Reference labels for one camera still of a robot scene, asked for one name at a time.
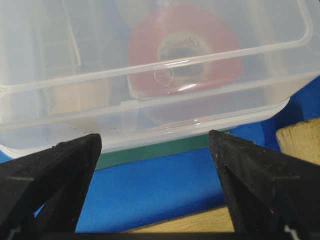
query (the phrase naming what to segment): clear plastic container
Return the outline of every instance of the clear plastic container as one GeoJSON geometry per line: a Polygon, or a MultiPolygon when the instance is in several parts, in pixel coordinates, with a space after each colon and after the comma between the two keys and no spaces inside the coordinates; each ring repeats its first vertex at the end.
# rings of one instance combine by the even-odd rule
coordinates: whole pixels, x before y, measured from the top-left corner
{"type": "Polygon", "coordinates": [[[0,149],[262,121],[320,74],[318,0],[0,0],[0,149]]]}

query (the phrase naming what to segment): red tape roll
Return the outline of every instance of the red tape roll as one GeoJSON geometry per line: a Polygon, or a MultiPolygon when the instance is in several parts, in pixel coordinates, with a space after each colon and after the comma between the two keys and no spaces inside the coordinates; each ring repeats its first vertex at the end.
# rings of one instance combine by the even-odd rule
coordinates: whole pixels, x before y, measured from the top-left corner
{"type": "MultiPolygon", "coordinates": [[[[159,8],[132,33],[128,64],[163,61],[238,50],[232,31],[213,13],[192,5],[159,8]]],[[[221,87],[242,75],[241,58],[143,72],[129,76],[138,99],[221,87]]]]}

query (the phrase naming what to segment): wooden block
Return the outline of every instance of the wooden block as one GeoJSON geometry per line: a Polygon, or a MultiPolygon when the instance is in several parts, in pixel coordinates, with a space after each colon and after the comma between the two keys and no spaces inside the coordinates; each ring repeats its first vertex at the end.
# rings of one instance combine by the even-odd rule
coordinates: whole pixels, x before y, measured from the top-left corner
{"type": "Polygon", "coordinates": [[[80,113],[110,105],[111,79],[54,86],[46,90],[50,116],[80,113]]]}
{"type": "Polygon", "coordinates": [[[282,128],[276,138],[282,153],[320,165],[320,118],[282,128]]]}
{"type": "Polygon", "coordinates": [[[234,231],[229,210],[227,207],[222,207],[135,229],[130,233],[218,233],[234,231]]]}

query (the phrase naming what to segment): blue surface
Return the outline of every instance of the blue surface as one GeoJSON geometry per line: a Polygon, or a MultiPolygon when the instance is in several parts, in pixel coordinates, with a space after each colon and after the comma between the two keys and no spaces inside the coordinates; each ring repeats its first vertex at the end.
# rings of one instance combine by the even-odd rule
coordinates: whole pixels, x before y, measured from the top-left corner
{"type": "Polygon", "coordinates": [[[208,149],[97,171],[77,232],[119,232],[224,204],[208,149]]]}
{"type": "MultiPolygon", "coordinates": [[[[279,151],[278,129],[320,117],[319,93],[320,78],[294,95],[275,117],[231,133],[279,151]]],[[[0,162],[7,160],[0,155],[0,162]]],[[[222,189],[206,148],[97,171],[77,231],[124,231],[222,204],[222,189]]]]}

